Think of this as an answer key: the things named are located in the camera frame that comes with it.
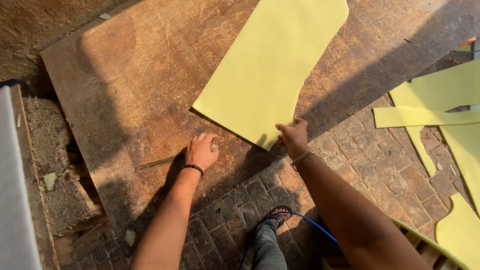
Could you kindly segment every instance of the black braided bracelet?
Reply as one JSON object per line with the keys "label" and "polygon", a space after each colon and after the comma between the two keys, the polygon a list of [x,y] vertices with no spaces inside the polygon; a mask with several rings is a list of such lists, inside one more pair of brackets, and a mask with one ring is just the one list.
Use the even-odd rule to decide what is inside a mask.
{"label": "black braided bracelet", "polygon": [[198,167],[196,164],[187,164],[187,165],[184,165],[184,166],[182,167],[182,169],[185,169],[185,168],[194,168],[194,169],[197,169],[197,170],[200,172],[200,174],[201,174],[200,177],[202,177],[202,176],[204,175],[204,171],[203,171],[202,169],[200,169],[200,167]]}

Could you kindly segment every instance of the hand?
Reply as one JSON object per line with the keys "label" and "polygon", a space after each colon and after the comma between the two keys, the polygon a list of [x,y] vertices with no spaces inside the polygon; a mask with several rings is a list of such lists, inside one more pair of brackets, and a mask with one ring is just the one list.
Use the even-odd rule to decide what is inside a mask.
{"label": "hand", "polygon": [[280,145],[285,145],[288,148],[288,156],[295,160],[306,151],[310,150],[307,146],[307,126],[306,120],[295,118],[293,122],[295,127],[284,124],[276,124],[275,127],[282,132],[278,135]]}
{"label": "hand", "polygon": [[187,146],[185,155],[185,164],[195,164],[205,171],[218,159],[218,148],[210,151],[210,143],[217,134],[201,133],[193,137]]}

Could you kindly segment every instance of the leg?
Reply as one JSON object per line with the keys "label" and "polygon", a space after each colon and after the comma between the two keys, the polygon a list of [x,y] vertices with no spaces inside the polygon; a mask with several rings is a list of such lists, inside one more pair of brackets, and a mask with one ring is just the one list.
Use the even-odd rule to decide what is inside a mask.
{"label": "leg", "polygon": [[257,226],[253,249],[254,270],[287,270],[285,258],[276,241],[277,227],[278,223],[275,220],[266,220]]}

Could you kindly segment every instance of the wall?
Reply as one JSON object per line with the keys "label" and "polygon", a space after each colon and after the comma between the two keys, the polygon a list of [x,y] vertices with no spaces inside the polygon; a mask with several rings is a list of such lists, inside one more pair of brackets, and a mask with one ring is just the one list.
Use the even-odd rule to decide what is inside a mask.
{"label": "wall", "polygon": [[27,94],[56,99],[40,51],[126,0],[0,1],[0,81],[17,78]]}

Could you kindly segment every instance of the foot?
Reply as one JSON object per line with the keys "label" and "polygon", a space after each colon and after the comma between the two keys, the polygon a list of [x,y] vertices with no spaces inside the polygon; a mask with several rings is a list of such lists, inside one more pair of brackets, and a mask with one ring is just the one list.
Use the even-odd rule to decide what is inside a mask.
{"label": "foot", "polygon": [[[288,210],[285,210],[285,209],[273,209],[273,211],[270,212],[270,215],[275,215],[275,214],[277,214],[277,213],[279,213],[279,212],[286,212],[286,211],[288,211]],[[283,213],[283,214],[279,214],[279,215],[282,215],[282,216],[283,216],[284,222],[287,221],[287,220],[291,217],[291,214],[290,214],[290,213]],[[276,227],[278,228],[278,227],[279,227],[279,224],[280,224],[279,221],[276,220],[276,219],[271,219],[271,220],[273,220],[273,221],[276,222]]]}

